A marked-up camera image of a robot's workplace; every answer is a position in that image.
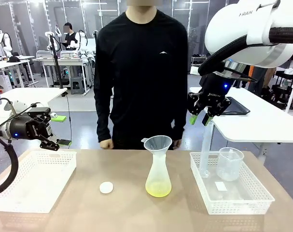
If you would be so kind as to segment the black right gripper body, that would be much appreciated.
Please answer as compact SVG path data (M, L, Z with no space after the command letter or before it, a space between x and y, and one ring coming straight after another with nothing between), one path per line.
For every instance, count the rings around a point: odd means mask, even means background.
M204 109L227 109L231 101L226 98L234 80L231 78L221 77L219 75L204 75L201 77L199 84L201 90L198 95L198 108Z

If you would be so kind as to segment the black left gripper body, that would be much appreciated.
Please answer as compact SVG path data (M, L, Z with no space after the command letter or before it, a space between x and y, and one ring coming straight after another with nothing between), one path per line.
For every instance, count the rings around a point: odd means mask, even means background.
M20 115L10 121L9 133L14 139L46 141L53 136L49 116Z

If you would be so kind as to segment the person's right hand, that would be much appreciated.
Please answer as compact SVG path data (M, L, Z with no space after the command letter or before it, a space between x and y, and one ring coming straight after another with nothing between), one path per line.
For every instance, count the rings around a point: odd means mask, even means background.
M113 140L112 139L107 139L99 142L99 145L102 149L113 149Z

